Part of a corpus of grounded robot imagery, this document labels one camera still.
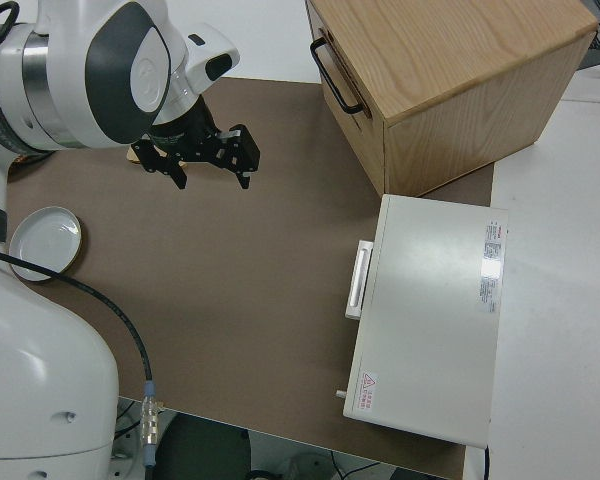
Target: printed label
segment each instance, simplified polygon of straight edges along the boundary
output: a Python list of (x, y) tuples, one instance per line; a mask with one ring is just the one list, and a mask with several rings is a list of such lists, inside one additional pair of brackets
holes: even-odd
[(500, 299), (500, 277), (502, 275), (502, 225), (491, 221), (484, 234), (484, 250), (480, 271), (479, 309), (495, 312)]
[(370, 412), (373, 408), (373, 397), (378, 384), (378, 374), (371, 372), (361, 372), (360, 374), (360, 394), (356, 407), (358, 410)]

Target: brown table mat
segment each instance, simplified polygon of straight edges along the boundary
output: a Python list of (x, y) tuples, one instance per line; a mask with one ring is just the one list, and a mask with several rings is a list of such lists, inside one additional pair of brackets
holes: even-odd
[[(69, 273), (136, 323), (168, 408), (441, 477), (464, 447), (343, 417), (357, 323), (344, 317), (359, 239), (380, 199), (319, 85), (223, 79), (205, 99), (220, 128), (245, 123), (261, 151), (248, 191), (208, 165), (187, 189), (125, 160), (126, 149), (61, 152), (13, 176), (10, 232), (49, 205), (85, 240)], [(491, 169), (429, 195), (488, 203)], [(33, 288), (93, 325), (118, 362), (120, 394), (142, 396), (124, 327), (83, 293)]]

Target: metal handle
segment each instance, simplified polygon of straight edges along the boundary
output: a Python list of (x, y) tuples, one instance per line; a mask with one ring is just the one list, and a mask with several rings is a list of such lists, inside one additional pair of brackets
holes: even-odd
[(358, 253), (356, 254), (356, 263), (353, 267), (353, 275), (351, 276), (347, 310), (344, 315), (353, 320), (360, 320), (360, 316), (362, 315), (362, 301), (364, 300), (364, 290), (367, 286), (367, 274), (369, 273), (372, 251), (373, 242), (366, 242), (364, 240), (358, 242)]
[(311, 56), (313, 57), (313, 60), (316, 62), (316, 65), (318, 65), (318, 70), (320, 70), (320, 73), (324, 77), (324, 81), (327, 82), (327, 85), (329, 85), (329, 88), (333, 92), (333, 96), (336, 97), (336, 100), (337, 100), (338, 104), (340, 105), (340, 108), (342, 108), (342, 110), (344, 110), (345, 113), (353, 115), (354, 113), (361, 112), (362, 110), (364, 110), (364, 105), (362, 103), (358, 103), (357, 105), (347, 105), (347, 102), (342, 97), (340, 90), (338, 90), (338, 87), (336, 87), (336, 84), (333, 83), (333, 80), (329, 76), (329, 72), (327, 72), (327, 69), (324, 67), (324, 64), (318, 57), (316, 50), (318, 50), (318, 48), (320, 48), (326, 44), (327, 44), (327, 40), (324, 37), (320, 37), (311, 43)]

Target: cable connector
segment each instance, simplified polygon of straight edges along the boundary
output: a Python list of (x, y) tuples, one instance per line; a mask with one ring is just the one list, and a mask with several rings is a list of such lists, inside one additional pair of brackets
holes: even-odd
[(142, 400), (142, 451), (145, 467), (154, 467), (156, 464), (159, 412), (156, 386), (153, 381), (149, 380), (144, 384), (144, 399)]

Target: wooden box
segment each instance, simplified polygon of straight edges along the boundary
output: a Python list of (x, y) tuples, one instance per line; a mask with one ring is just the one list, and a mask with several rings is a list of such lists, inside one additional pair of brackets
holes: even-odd
[(327, 103), (379, 194), (534, 143), (591, 43), (579, 0), (307, 0)]

